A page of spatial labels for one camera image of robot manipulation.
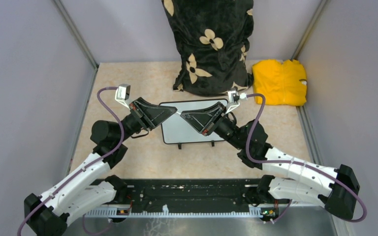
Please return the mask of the small whiteboard black frame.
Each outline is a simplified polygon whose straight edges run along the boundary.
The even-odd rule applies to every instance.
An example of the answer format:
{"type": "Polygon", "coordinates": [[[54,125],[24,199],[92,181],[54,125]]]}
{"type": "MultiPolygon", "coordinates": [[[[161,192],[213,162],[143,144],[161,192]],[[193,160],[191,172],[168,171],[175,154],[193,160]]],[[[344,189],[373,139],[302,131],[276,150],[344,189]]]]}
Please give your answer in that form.
{"type": "MultiPolygon", "coordinates": [[[[192,109],[202,109],[214,105],[217,102],[221,102],[223,105],[227,105],[228,101],[225,98],[219,99],[204,99],[204,100],[189,100],[189,101],[175,101],[175,102],[162,102],[161,106],[176,107],[178,112],[192,109]]],[[[161,124],[163,142],[167,145],[177,145],[179,149],[182,148],[182,144],[192,143],[210,143],[212,146],[216,142],[223,142],[224,139],[217,134],[211,134],[209,136],[203,136],[196,132],[186,121],[180,116],[174,114],[169,119],[161,124]]]]}

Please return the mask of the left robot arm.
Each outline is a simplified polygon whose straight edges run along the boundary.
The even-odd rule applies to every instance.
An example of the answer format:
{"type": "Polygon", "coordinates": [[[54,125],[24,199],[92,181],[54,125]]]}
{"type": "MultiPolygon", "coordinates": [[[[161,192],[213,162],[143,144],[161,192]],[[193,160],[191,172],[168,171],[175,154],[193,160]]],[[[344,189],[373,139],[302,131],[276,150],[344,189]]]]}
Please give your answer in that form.
{"type": "Polygon", "coordinates": [[[129,114],[122,120],[93,124],[90,139],[96,146],[79,167],[49,190],[25,198],[22,227],[28,225],[38,236],[61,236],[71,223],[95,207],[127,199],[127,184],[118,176],[94,182],[124,158],[128,148],[123,141],[141,130],[155,129],[177,112],[176,107],[154,105],[141,97],[128,108],[129,114]]]}

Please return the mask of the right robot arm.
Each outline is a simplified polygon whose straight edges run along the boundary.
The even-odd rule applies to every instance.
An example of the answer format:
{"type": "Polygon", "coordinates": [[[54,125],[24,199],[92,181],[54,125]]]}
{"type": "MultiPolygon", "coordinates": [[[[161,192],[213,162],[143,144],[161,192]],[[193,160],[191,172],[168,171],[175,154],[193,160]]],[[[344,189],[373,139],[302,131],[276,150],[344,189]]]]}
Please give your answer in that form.
{"type": "Polygon", "coordinates": [[[348,222],[359,222],[354,218],[360,185],[352,167],[340,165],[338,168],[310,163],[291,156],[267,143],[268,135],[259,118],[238,127],[227,115],[221,103],[198,110],[187,110],[180,114],[198,133],[208,136],[217,134],[239,150],[237,154],[250,168],[277,173],[287,179],[277,180],[275,176],[265,178],[264,184],[257,188],[258,198],[269,203],[273,199],[292,199],[321,206],[330,214],[348,222]]]}

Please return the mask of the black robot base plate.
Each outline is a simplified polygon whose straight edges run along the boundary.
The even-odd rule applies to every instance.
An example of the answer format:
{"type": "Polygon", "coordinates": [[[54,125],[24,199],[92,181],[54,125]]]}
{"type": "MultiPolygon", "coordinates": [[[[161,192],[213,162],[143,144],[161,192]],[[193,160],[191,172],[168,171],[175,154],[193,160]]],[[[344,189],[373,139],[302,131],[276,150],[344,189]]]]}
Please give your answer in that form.
{"type": "Polygon", "coordinates": [[[89,211],[87,218],[249,218],[265,221],[291,203],[292,197],[274,199],[259,189],[259,178],[242,179],[125,179],[122,200],[116,198],[89,211]]]}

